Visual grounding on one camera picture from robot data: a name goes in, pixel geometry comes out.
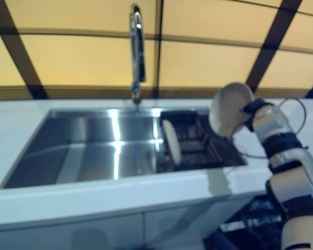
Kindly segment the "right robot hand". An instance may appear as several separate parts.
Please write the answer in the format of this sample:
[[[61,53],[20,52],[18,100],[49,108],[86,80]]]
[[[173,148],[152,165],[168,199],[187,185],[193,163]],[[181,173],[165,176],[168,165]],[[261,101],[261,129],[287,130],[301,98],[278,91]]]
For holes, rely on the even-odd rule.
[[[245,105],[242,111],[249,115],[245,126],[256,134],[261,143],[274,135],[295,133],[281,109],[261,98]]]

